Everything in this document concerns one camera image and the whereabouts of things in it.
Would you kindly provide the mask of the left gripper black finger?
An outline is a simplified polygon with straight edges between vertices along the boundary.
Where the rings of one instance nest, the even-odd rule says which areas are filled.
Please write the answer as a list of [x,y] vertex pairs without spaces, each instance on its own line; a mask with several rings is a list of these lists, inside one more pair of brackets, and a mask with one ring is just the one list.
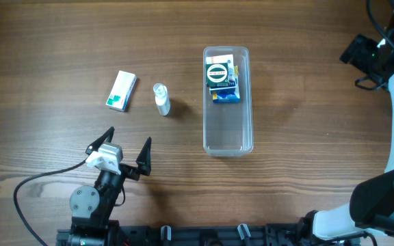
[[149,137],[144,143],[144,146],[141,149],[136,159],[137,170],[141,175],[144,176],[150,176],[151,173],[151,157],[150,157],[151,143],[152,143],[152,139],[151,137]]
[[101,145],[105,142],[111,143],[112,138],[114,136],[114,127],[111,126],[104,134],[102,134],[98,139],[93,141],[87,148],[86,148],[86,154],[90,155],[94,151],[97,151]]

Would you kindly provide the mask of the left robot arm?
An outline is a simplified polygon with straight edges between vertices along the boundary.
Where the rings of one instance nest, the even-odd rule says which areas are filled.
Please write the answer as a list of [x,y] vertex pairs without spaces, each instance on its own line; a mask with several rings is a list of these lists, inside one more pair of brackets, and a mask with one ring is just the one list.
[[87,148],[85,164],[97,168],[100,173],[92,186],[77,188],[70,196],[72,211],[71,227],[64,235],[58,232],[57,245],[118,245],[120,243],[120,224],[111,220],[111,212],[122,204],[116,202],[120,194],[125,194],[125,180],[138,181],[141,176],[151,173],[150,149],[152,139],[145,141],[136,165],[124,164],[123,150],[112,143],[114,127]]

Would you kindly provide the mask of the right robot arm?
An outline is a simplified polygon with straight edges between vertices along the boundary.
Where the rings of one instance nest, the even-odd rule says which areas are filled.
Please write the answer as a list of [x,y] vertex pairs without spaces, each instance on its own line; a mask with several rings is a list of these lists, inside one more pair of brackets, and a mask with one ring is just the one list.
[[350,201],[332,210],[313,210],[298,222],[290,239],[297,245],[353,245],[360,237],[369,237],[375,245],[377,236],[394,237],[394,1],[387,28],[373,17],[371,2],[366,12],[382,36],[376,42],[362,34],[357,35],[340,60],[364,73],[355,80],[356,87],[370,80],[372,91],[380,88],[389,92],[392,104],[391,149],[384,173],[358,184]]

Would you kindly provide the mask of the blue VapoDrops box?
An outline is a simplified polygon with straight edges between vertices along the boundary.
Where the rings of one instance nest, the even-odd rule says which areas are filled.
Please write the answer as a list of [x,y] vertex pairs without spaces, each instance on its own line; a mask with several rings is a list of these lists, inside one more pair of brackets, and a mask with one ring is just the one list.
[[235,89],[218,90],[212,93],[214,103],[239,103],[241,101],[239,93],[239,71],[238,66],[234,66]]

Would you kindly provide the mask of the dark green round-logo box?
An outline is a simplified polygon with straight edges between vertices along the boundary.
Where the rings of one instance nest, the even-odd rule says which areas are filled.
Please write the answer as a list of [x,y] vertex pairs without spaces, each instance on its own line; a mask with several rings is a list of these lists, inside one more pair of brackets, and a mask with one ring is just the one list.
[[228,64],[207,64],[205,66],[207,87],[226,87],[229,84]]

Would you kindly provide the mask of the white Hansaplast box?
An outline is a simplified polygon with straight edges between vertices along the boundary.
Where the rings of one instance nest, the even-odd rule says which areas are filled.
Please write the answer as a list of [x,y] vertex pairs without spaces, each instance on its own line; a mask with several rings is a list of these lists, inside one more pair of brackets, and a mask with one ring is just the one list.
[[235,89],[235,75],[234,75],[234,63],[233,63],[233,55],[218,55],[212,57],[205,58],[205,66],[207,64],[218,64],[218,63],[227,63],[228,64],[228,79],[229,84],[226,87],[208,87],[210,94],[214,91],[218,90],[234,90]]

